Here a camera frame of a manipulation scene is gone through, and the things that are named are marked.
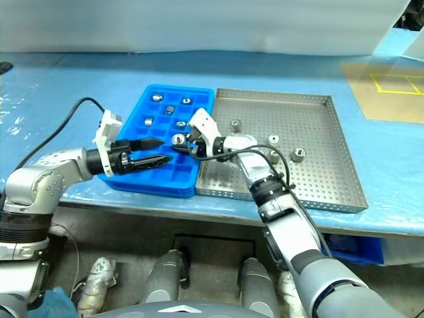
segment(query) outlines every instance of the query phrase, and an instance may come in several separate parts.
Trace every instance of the blue tabletop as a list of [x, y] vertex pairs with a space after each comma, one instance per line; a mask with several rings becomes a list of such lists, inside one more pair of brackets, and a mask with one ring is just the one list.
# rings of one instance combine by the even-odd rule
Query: blue tabletop
[[[0, 54], [14, 68], [1, 76], [0, 187], [14, 166], [62, 121], [77, 99], [96, 98], [125, 120], [152, 83], [332, 95], [369, 208], [348, 214], [310, 210], [325, 229], [424, 235], [424, 126], [366, 120], [341, 62], [423, 68], [398, 56], [413, 33], [393, 30], [374, 56], [311, 57], [246, 52], [154, 54]], [[91, 143], [101, 113], [85, 104], [30, 162], [57, 149]], [[115, 191], [94, 177], [71, 186], [66, 203], [119, 207], [127, 213], [259, 224], [253, 202], [189, 199]]]

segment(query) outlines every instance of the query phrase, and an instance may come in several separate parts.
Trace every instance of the blue cloth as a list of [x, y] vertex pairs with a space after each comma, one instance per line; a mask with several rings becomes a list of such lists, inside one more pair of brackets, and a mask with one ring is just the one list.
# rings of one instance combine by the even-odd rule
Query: blue cloth
[[61, 287], [46, 291], [42, 305], [28, 312], [28, 318], [76, 318], [74, 304]]

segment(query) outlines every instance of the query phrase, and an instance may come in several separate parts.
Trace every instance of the metal nut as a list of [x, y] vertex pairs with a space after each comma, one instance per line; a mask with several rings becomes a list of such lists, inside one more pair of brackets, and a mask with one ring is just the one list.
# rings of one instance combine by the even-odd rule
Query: metal nut
[[181, 146], [186, 143], [186, 136], [183, 134], [175, 134], [171, 138], [172, 146]]
[[144, 126], [146, 126], [146, 127], [152, 126], [152, 123], [153, 123], [153, 118], [146, 118], [144, 120]]
[[306, 150], [303, 148], [296, 148], [293, 150], [293, 152], [290, 154], [290, 158], [297, 162], [298, 164], [301, 163], [306, 157]]
[[191, 104], [191, 98], [188, 98], [188, 97], [183, 98], [183, 100], [181, 101], [181, 104], [184, 104], [184, 105]]
[[164, 100], [164, 98], [163, 98], [163, 96], [162, 95], [159, 95], [159, 94], [154, 94], [153, 96], [152, 96], [152, 100], [153, 101], [155, 101], [155, 102], [161, 102], [161, 101], [163, 101]]
[[239, 131], [241, 131], [241, 120], [235, 119], [231, 121], [230, 126], [231, 126], [231, 131], [233, 133], [238, 133]]
[[268, 144], [270, 144], [270, 146], [277, 147], [279, 142], [280, 136], [278, 136], [277, 134], [270, 134], [270, 136], [268, 137]]
[[271, 150], [268, 157], [272, 164], [277, 164], [280, 161], [280, 155], [275, 150]]
[[177, 126], [178, 129], [184, 130], [187, 126], [187, 123], [185, 121], [177, 121], [175, 126]]
[[172, 115], [172, 113], [174, 112], [175, 107], [174, 106], [167, 106], [167, 108], [165, 109], [165, 115]]

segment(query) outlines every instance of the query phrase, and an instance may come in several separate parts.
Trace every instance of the perforated metal tray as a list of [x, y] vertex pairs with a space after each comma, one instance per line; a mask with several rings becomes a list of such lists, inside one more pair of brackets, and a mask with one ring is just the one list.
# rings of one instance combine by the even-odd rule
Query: perforated metal tray
[[[331, 96], [218, 89], [213, 118], [223, 136], [230, 122], [242, 121], [242, 134], [267, 143], [280, 136], [279, 148], [290, 165], [291, 183], [306, 207], [357, 213], [368, 204], [343, 135]], [[306, 159], [290, 160], [294, 148], [306, 149]], [[284, 168], [280, 161], [278, 171]], [[197, 193], [252, 200], [241, 173], [230, 162], [204, 162]]]

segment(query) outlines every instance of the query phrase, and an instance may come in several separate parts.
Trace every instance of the hex nut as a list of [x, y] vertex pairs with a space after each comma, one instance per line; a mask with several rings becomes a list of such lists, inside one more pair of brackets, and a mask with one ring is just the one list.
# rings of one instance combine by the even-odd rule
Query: hex nut
[[270, 134], [270, 136], [268, 137], [268, 144], [270, 146], [277, 147], [279, 142], [280, 142], [280, 136], [278, 136], [277, 134]]
[[166, 109], [165, 109], [165, 115], [172, 115], [174, 110], [175, 110], [174, 106], [167, 106]]
[[186, 143], [186, 136], [183, 134], [175, 134], [171, 138], [172, 146], [181, 146]]
[[181, 104], [188, 105], [191, 104], [191, 98], [185, 97], [181, 100]]
[[184, 130], [185, 127], [187, 126], [187, 123], [185, 121], [177, 121], [175, 123], [175, 126], [177, 126], [177, 129]]
[[230, 122], [230, 127], [231, 127], [231, 131], [233, 133], [239, 133], [241, 131], [241, 120], [240, 119], [235, 119], [233, 121]]
[[291, 160], [293, 160], [294, 162], [297, 162], [298, 164], [304, 161], [305, 157], [306, 157], [306, 150], [303, 148], [295, 148], [290, 154]]

